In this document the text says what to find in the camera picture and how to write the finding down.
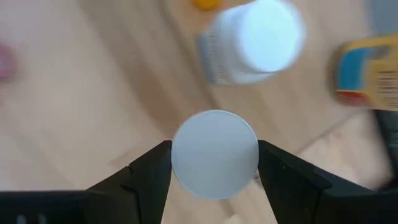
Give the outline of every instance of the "yellow object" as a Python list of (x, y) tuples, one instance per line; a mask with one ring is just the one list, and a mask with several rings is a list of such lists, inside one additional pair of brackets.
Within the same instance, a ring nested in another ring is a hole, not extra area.
[(222, 0), (192, 0), (201, 10), (211, 10), (217, 8)]
[(347, 45), (336, 84), (351, 105), (398, 111), (398, 35)]

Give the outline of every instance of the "white bottle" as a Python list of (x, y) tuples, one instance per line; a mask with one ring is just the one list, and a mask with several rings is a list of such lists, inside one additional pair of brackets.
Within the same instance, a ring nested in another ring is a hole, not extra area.
[(305, 41), (300, 13), (284, 0), (257, 0), (223, 11), (199, 36), (211, 83), (245, 84), (290, 67)]

